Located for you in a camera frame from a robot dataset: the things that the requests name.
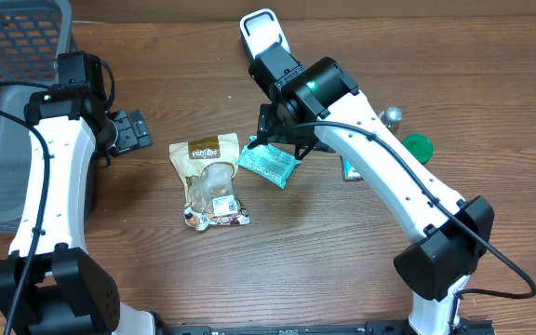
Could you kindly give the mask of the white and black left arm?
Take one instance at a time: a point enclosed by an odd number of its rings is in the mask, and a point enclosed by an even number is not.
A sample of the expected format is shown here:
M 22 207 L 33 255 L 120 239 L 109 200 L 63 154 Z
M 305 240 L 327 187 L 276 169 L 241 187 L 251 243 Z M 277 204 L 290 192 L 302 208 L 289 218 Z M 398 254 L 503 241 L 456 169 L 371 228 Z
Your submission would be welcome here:
M 152 312 L 121 302 L 114 279 L 87 252 L 85 222 L 97 159 L 151 145 L 141 112 L 109 110 L 88 85 L 34 85 L 17 117 L 30 133 L 31 167 L 20 225 L 0 260 L 6 334 L 161 334 Z

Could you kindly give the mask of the clear bottle yellow liquid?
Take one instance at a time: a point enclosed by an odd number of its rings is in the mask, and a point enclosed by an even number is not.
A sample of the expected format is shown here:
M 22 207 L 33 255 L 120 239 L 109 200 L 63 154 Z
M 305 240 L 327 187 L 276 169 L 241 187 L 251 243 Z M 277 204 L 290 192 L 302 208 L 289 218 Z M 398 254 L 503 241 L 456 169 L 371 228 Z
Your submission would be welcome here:
M 389 107 L 379 114 L 381 122 L 393 135 L 395 135 L 399 129 L 402 117 L 402 111 L 395 106 Z

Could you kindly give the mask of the beige brown paper pouch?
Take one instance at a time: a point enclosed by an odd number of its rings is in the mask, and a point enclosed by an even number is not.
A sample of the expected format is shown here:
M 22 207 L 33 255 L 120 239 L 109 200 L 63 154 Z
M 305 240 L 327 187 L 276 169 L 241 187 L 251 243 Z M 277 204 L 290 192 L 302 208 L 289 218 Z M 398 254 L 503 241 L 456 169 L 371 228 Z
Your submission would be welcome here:
M 202 212 L 214 198 L 235 196 L 239 149 L 235 133 L 169 145 L 169 160 L 184 186 L 185 208 Z

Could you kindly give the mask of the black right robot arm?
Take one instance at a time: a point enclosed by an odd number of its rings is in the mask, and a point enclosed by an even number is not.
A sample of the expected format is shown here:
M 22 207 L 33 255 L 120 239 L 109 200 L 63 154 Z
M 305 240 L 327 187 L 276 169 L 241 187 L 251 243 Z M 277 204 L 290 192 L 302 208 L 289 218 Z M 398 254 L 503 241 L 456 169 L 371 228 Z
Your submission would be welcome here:
M 459 316 L 460 295 L 487 252 L 494 210 L 465 200 L 430 173 L 373 111 L 334 59 L 306 68 L 289 54 L 257 57 L 250 76 L 269 97 L 258 141 L 291 143 L 305 156 L 319 142 L 357 170 L 399 222 L 409 246 L 394 266 L 413 292 L 404 321 L 369 321 L 368 334 L 491 334 L 489 321 Z

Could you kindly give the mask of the brown patterned snack packet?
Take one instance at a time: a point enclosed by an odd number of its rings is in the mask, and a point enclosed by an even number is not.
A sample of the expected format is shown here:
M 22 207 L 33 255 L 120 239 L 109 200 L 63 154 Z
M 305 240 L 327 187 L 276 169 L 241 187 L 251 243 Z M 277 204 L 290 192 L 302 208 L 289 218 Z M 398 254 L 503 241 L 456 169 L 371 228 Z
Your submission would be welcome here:
M 212 226 L 239 226 L 250 223 L 247 210 L 233 194 L 212 199 L 202 212 L 187 207 L 183 216 L 185 223 L 198 232 L 205 232 Z

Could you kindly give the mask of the teal white snack packet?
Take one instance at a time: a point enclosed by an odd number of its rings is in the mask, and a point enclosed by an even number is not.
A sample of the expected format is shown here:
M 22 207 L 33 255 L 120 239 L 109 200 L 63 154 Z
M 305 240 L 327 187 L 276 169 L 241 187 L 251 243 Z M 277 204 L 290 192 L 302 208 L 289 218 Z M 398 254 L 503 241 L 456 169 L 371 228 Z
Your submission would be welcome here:
M 301 161 L 272 144 L 258 145 L 249 149 L 249 145 L 256 139 L 255 135 L 249 137 L 249 143 L 243 147 L 236 160 L 237 165 L 284 189 L 289 176 Z

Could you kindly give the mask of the green lid white jar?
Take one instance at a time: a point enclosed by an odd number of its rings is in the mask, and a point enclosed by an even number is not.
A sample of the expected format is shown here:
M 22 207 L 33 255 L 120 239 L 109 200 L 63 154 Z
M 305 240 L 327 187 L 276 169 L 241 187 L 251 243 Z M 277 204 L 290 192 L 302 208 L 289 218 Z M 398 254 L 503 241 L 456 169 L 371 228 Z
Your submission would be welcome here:
M 432 142 L 422 134 L 408 135 L 402 144 L 422 165 L 427 164 L 434 155 Z

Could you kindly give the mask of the green white tissue pack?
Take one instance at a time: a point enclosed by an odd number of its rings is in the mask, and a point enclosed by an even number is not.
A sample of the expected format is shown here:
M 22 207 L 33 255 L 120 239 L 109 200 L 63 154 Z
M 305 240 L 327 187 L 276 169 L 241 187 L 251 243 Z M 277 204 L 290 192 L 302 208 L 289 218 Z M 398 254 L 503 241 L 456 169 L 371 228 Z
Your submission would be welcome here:
M 346 159 L 342 159 L 342 177 L 345 181 L 359 181 L 362 179 L 359 172 Z

